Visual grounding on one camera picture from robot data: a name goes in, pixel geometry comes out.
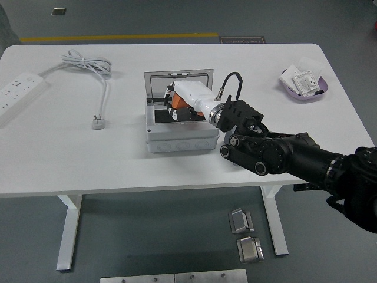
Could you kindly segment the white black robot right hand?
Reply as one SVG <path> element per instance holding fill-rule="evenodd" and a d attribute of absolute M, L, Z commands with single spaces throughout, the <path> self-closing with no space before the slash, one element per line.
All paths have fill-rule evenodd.
<path fill-rule="evenodd" d="M 202 82 L 176 80 L 165 90 L 164 106 L 174 121 L 193 121 L 203 116 L 217 126 L 224 103 L 216 100 L 214 93 Z"/>

